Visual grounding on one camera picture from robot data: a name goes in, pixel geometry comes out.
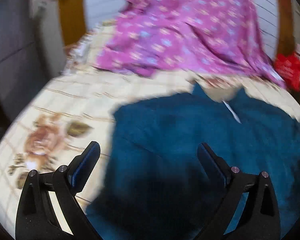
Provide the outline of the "red bag on nightstand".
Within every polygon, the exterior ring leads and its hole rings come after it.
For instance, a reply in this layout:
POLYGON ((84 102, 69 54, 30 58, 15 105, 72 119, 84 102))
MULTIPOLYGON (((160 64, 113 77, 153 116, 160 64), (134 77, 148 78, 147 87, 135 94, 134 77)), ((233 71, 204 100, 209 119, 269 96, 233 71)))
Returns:
POLYGON ((300 91, 300 55, 296 52, 290 55, 277 54, 274 69, 284 80, 288 89, 300 91))

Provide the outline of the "grey refrigerator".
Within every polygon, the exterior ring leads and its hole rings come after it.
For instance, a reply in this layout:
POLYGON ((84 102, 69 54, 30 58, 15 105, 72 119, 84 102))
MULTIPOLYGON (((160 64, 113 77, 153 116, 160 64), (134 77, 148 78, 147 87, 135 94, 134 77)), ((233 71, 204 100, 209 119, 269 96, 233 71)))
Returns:
POLYGON ((14 120, 48 82, 29 0, 0 0, 0 104, 14 120))

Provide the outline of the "blue zip jacket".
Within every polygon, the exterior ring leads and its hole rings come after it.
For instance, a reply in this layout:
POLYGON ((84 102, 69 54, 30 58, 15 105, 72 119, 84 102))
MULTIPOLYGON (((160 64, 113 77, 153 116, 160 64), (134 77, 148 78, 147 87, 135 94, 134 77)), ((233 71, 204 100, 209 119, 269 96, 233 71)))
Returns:
POLYGON ((282 233, 300 216, 300 123, 282 109, 243 89, 215 102, 195 85, 114 119, 104 187, 87 207, 103 239, 193 239, 222 198, 197 157, 204 142, 230 166, 270 174, 282 233))

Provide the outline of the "purple floral quilt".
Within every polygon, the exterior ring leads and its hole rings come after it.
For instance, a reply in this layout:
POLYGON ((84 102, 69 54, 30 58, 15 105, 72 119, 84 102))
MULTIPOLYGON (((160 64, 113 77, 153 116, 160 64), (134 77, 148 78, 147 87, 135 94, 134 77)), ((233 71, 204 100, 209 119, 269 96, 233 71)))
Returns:
POLYGON ((98 54, 103 70, 150 77, 185 69, 259 76, 279 86, 262 48, 253 0, 127 0, 111 40, 98 54))

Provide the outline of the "cream floral bed sheet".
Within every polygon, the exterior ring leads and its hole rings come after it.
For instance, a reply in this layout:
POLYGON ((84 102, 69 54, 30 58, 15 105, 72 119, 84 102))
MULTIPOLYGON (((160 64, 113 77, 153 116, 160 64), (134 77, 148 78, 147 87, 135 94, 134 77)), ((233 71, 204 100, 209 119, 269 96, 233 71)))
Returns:
POLYGON ((92 61, 52 79, 14 120, 0 142, 0 224, 15 234, 21 188, 30 170, 54 171, 96 141, 101 156, 76 197, 86 208, 102 188, 109 159, 112 113, 124 103, 189 92, 198 82, 214 100, 243 86, 253 98, 281 108, 300 120, 300 105, 284 89, 259 78, 208 76, 191 71, 157 72, 151 79, 102 72, 92 61))

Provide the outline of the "wooden bed headboard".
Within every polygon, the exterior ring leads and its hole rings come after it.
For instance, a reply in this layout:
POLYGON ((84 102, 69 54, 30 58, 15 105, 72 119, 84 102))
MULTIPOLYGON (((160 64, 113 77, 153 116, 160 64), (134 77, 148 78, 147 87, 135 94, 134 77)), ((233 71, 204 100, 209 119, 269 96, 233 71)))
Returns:
MULTIPOLYGON (((295 49, 293 0, 253 0, 264 51, 269 57, 291 54, 295 49)), ((69 47, 94 24, 113 18, 127 7, 127 0, 58 0, 64 45, 69 47)))

